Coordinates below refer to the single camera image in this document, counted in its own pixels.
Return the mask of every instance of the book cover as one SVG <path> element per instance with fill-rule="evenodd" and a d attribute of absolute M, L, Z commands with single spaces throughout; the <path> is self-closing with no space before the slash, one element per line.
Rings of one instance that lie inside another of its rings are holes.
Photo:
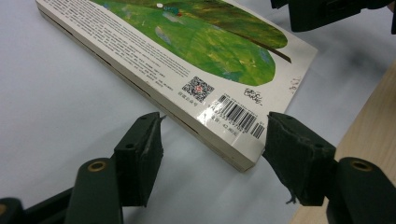
<path fill-rule="evenodd" d="M 239 171 L 316 50 L 235 2 L 36 0 L 43 16 Z"/>

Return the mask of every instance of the white table surface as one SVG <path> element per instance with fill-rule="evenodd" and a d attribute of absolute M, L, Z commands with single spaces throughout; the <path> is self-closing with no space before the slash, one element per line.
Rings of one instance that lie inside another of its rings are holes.
<path fill-rule="evenodd" d="M 290 30 L 286 7 L 239 0 Z M 296 33 L 318 49 L 287 114 L 335 146 L 391 62 L 396 35 L 387 8 Z M 69 37 L 33 0 L 0 2 L 0 198 L 28 208 L 74 185 L 85 161 L 109 157 L 141 115 L 159 111 Z M 238 173 L 171 119 L 147 208 L 125 223 L 287 223 L 297 204 L 268 162 Z"/>

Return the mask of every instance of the qr code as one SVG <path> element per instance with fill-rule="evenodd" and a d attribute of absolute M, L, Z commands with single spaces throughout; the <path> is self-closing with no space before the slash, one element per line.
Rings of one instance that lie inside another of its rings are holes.
<path fill-rule="evenodd" d="M 188 92 L 191 96 L 197 99 L 200 103 L 212 92 L 215 88 L 207 85 L 198 77 L 194 77 L 189 83 L 183 87 L 183 91 Z"/>

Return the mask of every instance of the clamp jaw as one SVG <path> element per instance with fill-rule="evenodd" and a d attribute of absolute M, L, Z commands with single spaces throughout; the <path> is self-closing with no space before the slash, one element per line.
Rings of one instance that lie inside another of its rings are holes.
<path fill-rule="evenodd" d="M 271 112 L 263 156 L 304 206 L 329 199 L 329 223 L 395 223 L 396 188 L 374 164 L 334 160 L 335 147 L 300 121 Z"/>
<path fill-rule="evenodd" d="M 161 160 L 159 113 L 140 117 L 111 159 L 87 161 L 75 186 L 23 210 L 15 198 L 0 200 L 0 224 L 123 223 L 123 206 L 146 206 Z"/>

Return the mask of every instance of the publisher logo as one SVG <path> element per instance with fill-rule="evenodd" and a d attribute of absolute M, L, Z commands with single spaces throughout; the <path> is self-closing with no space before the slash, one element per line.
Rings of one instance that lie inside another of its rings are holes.
<path fill-rule="evenodd" d="M 260 96 L 259 91 L 254 91 L 252 89 L 246 88 L 244 95 L 246 95 L 248 98 L 252 99 L 254 103 L 259 104 L 262 102 L 262 97 Z"/>

